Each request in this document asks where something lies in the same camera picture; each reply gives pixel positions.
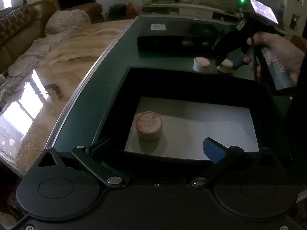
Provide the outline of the person's right hand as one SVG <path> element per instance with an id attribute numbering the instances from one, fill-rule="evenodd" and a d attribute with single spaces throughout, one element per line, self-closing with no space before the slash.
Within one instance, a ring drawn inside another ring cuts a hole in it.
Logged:
<path id="1" fill-rule="evenodd" d="M 270 48 L 293 83 L 306 89 L 306 53 L 277 34 L 259 32 L 253 36 L 253 42 Z"/>

